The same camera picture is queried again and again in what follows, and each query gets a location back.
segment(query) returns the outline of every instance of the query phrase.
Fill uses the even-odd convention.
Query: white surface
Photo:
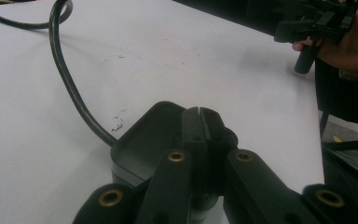
[[[53,2],[0,7],[46,21]],[[167,0],[76,0],[65,59],[94,117],[120,137],[153,104],[217,111],[296,191],[323,182],[313,83],[271,36]],[[0,223],[70,223],[111,181],[109,147],[77,114],[48,32],[0,24]],[[221,209],[213,213],[219,223]]]

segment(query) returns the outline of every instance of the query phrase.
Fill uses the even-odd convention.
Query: black cable
[[[11,21],[6,18],[0,17],[0,22],[3,24],[17,27],[25,30],[39,30],[47,29],[50,38],[51,51],[53,53],[54,61],[62,77],[63,83],[71,96],[72,101],[75,104],[77,111],[83,120],[89,125],[92,131],[97,134],[106,144],[112,146],[117,139],[107,132],[91,115],[86,105],[84,104],[80,93],[77,90],[75,82],[72,80],[68,67],[62,55],[62,49],[59,37],[60,23],[66,21],[71,15],[73,10],[73,3],[71,0],[58,0],[50,13],[49,21],[46,23],[24,23],[18,21]]]
[[[66,21],[72,13],[72,2],[70,7],[67,7],[65,11],[61,15],[61,22]],[[41,29],[48,29],[48,22],[44,23],[25,23],[19,21],[12,21],[8,20],[4,17],[0,16],[0,22],[9,26],[17,27],[24,30],[41,30]]]
[[[71,0],[57,0],[54,4],[49,19],[48,34],[50,37],[51,51],[53,53],[54,61],[62,77],[63,83],[68,90],[72,101],[75,104],[77,111],[89,127],[97,134],[106,144],[112,146],[117,139],[108,133],[91,115],[83,100],[81,99],[80,93],[77,90],[75,82],[72,80],[71,74],[69,73],[68,67],[66,66],[65,60],[62,55],[61,43],[60,43],[60,14],[62,9],[65,7],[72,9]]]

